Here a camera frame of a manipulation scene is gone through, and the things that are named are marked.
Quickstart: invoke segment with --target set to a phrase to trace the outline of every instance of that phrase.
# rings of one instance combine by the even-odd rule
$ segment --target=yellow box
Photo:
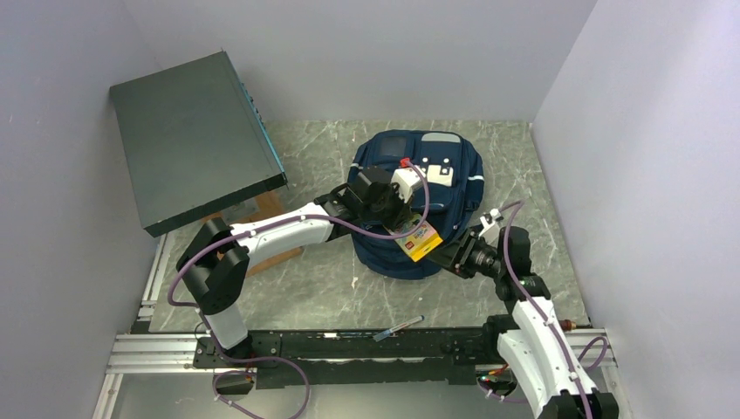
[[[403,224],[403,227],[397,231],[393,231],[395,234],[402,234],[411,231],[421,221],[420,214],[414,214],[410,221]],[[439,233],[426,221],[421,225],[421,228],[414,234],[404,238],[397,238],[395,242],[403,249],[403,251],[413,260],[418,262],[421,258],[427,256],[435,247],[440,245],[442,238],[439,237]]]

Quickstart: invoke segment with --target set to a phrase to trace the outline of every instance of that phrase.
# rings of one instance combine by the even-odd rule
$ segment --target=wooden block
[[[285,213],[285,208],[283,208],[283,203],[280,202],[278,194],[276,194],[272,190],[255,196],[255,200],[257,201],[257,207],[259,208],[259,211],[250,216],[240,218],[236,220],[235,223],[255,223],[257,221],[266,220],[267,218],[280,216]],[[214,214],[211,214],[210,216],[206,216],[202,219],[202,221],[205,223],[211,218],[216,218],[217,216],[222,216],[221,212],[216,212]],[[290,258],[294,258],[300,255],[301,253],[303,253],[303,248],[298,247],[296,249],[280,253],[279,255],[275,255],[272,258],[265,259],[259,264],[256,264],[255,266],[249,268],[249,270],[247,271],[247,276],[249,277],[250,275],[254,275],[258,272],[264,271],[265,269],[270,268],[276,264],[281,264]]]

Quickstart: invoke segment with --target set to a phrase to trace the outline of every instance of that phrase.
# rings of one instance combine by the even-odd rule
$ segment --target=table
[[[111,87],[141,226],[153,237],[285,185],[226,52]]]
[[[278,193],[288,210],[342,183],[356,148],[392,128],[452,131],[470,140],[483,157],[486,178],[479,212],[516,199],[526,205],[516,225],[530,232],[533,270],[548,285],[558,317],[588,323],[565,240],[547,191],[529,124],[522,121],[376,120],[267,122],[288,177]],[[192,309],[167,304],[175,261],[200,228],[174,231],[162,292],[151,332],[190,332],[200,322]],[[175,298],[192,300],[184,285]],[[250,329],[385,328],[423,314],[416,327],[480,326],[505,313],[493,281],[461,279],[443,271],[421,281],[383,278],[354,255],[350,237],[308,246],[304,253],[247,278],[237,304]]]

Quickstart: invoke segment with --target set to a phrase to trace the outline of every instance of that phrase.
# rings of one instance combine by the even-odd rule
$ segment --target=wall
[[[534,122],[634,417],[740,402],[740,8],[599,0]]]
[[[107,90],[159,67],[118,0],[3,0],[0,34],[0,416],[90,417],[154,254]]]
[[[532,120],[595,0],[125,0],[164,67],[224,49],[269,119]]]

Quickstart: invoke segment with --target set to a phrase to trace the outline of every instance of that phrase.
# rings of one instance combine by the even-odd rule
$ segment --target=floor
[[[533,270],[548,284],[559,318],[588,322],[527,123],[285,121],[267,122],[266,127],[288,176],[289,188],[278,191],[288,210],[341,184],[356,148],[380,131],[460,134],[483,157],[486,184],[481,211],[525,199],[515,224],[530,232]],[[168,260],[152,332],[188,332],[199,323],[192,309],[174,308],[166,301],[175,260],[198,227],[194,223],[171,233],[175,256]],[[175,297],[189,299],[184,285]],[[460,279],[446,271],[421,281],[384,278],[360,263],[349,237],[308,246],[300,257],[249,277],[237,304],[250,329],[385,328],[420,314],[426,319],[417,327],[480,326],[487,316],[505,313],[489,278]]]

